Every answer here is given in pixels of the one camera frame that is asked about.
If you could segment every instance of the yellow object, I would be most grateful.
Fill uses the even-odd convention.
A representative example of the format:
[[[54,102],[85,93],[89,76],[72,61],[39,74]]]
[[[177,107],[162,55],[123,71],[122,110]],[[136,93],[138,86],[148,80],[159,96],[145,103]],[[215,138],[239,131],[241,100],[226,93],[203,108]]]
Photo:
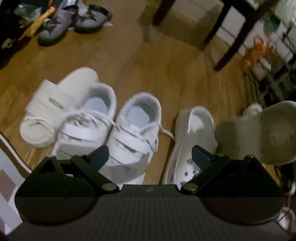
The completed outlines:
[[[49,0],[48,7],[50,7],[53,4],[54,0]]]
[[[19,40],[22,40],[24,37],[32,38],[34,37],[35,33],[42,25],[43,21],[47,19],[50,15],[55,12],[54,7],[50,7],[44,14],[42,14],[37,20],[35,20],[21,35]]]

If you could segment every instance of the metal screw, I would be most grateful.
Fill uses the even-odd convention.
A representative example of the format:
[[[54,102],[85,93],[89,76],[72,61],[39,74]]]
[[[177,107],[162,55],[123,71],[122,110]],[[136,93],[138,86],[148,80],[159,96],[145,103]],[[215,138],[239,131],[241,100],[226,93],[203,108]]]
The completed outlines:
[[[186,189],[187,191],[194,192],[198,189],[198,185],[194,183],[186,183],[183,185],[183,188]]]
[[[114,183],[105,183],[102,188],[105,190],[105,191],[108,191],[108,192],[111,192],[111,191],[114,191],[117,186],[116,184]]]

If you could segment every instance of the chair leg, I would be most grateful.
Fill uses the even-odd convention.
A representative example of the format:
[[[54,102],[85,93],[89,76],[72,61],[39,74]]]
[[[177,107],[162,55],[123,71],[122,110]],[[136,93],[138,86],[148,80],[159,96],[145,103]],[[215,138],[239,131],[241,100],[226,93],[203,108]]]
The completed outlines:
[[[158,27],[166,14],[168,13],[169,9],[172,7],[174,4],[175,0],[162,0],[159,8],[157,9],[153,20],[152,20],[152,25]]]
[[[244,40],[254,27],[255,23],[256,22],[253,21],[245,22],[233,45],[229,48],[228,52],[219,60],[219,62],[214,67],[215,71],[220,71],[233,57],[233,55],[235,55],[235,53],[239,50],[240,46],[244,43]]]
[[[208,34],[208,36],[204,40],[205,44],[208,44],[212,40],[212,38],[216,35],[218,29],[222,25],[223,20],[225,19],[225,17],[227,15],[228,11],[230,10],[230,8],[231,8],[231,5],[225,5],[223,7],[223,9],[222,9],[222,11],[221,11],[221,13],[220,13],[214,27],[213,27],[213,29],[211,30],[211,32]]]

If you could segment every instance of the white slipper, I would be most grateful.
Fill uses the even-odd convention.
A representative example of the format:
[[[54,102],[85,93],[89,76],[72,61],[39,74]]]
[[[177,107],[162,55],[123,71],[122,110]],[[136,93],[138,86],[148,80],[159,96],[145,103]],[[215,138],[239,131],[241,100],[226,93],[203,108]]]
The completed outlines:
[[[80,106],[79,110],[66,114],[67,122],[52,150],[58,160],[88,155],[105,143],[111,126],[115,125],[116,96],[110,86],[92,85]]]
[[[45,147],[55,142],[56,131],[63,122],[63,112],[75,107],[91,84],[99,81],[90,68],[79,68],[57,85],[44,80],[26,107],[27,115],[20,125],[20,135],[34,147]]]
[[[183,184],[198,175],[201,169],[192,160],[192,147],[199,145],[214,154],[217,148],[214,135],[214,120],[206,108],[196,106],[182,110],[176,119],[176,144],[170,155],[162,184],[176,184],[180,189]]]
[[[149,93],[139,93],[120,110],[107,141],[109,160],[99,171],[112,182],[142,184],[146,169],[158,149],[158,132],[174,136],[161,126],[161,106]]]
[[[219,152],[231,159],[254,155],[261,163],[283,165],[296,160],[296,103],[283,101],[248,118],[219,123]]]

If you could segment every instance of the gray shoe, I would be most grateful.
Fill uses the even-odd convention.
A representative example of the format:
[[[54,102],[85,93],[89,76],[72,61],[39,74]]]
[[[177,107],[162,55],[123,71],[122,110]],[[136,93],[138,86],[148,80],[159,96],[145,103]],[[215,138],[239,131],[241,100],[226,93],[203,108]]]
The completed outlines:
[[[78,13],[78,7],[72,5],[64,9],[57,9],[38,35],[38,43],[42,46],[53,45],[65,37],[68,28]]]
[[[93,33],[99,31],[111,18],[112,14],[108,9],[92,4],[83,16],[77,16],[74,29],[79,33]]]

